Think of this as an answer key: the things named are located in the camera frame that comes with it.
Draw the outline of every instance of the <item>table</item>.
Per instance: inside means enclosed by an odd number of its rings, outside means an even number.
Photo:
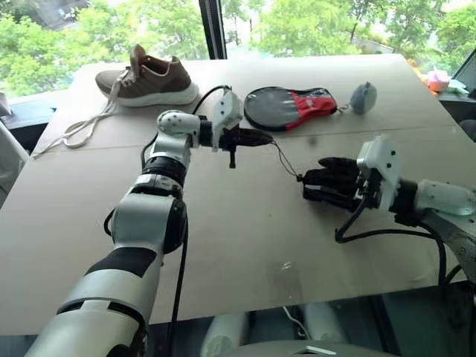
[[[355,157],[364,141],[383,132],[402,154],[406,178],[474,184],[476,167],[467,164],[474,158],[474,144],[400,56],[267,59],[253,65],[205,61],[187,62],[186,67],[202,93],[228,83],[241,98],[252,89],[278,84],[324,86],[344,102],[354,87],[370,79],[380,92],[365,118],[346,113],[278,135],[296,169],[308,170],[329,155]],[[307,67],[307,76],[289,74],[302,67]],[[390,67],[400,88],[411,90],[385,86],[381,76],[391,80]],[[213,68],[209,83],[204,76],[208,68]],[[312,68],[315,74],[322,71],[322,81],[309,79]],[[92,94],[91,80],[82,87],[84,76],[76,78],[68,105],[58,109],[42,142],[80,119],[68,116],[78,103],[83,113],[92,113],[104,102]],[[212,107],[210,99],[203,112]],[[83,148],[60,147],[27,163],[0,211],[0,334],[38,333],[87,268],[110,251],[103,218],[140,173],[139,152],[153,135],[158,111],[120,109],[101,122]],[[348,214],[303,200],[300,185],[280,166],[274,147],[239,148],[235,170],[228,169],[226,153],[194,150],[184,189],[190,239],[181,319],[413,289],[437,281],[432,241],[394,236],[334,243],[333,231]],[[368,211],[355,232],[393,226],[390,215]],[[151,323],[170,319],[179,257],[176,251],[165,258]],[[456,261],[452,253],[448,258],[451,268]]]

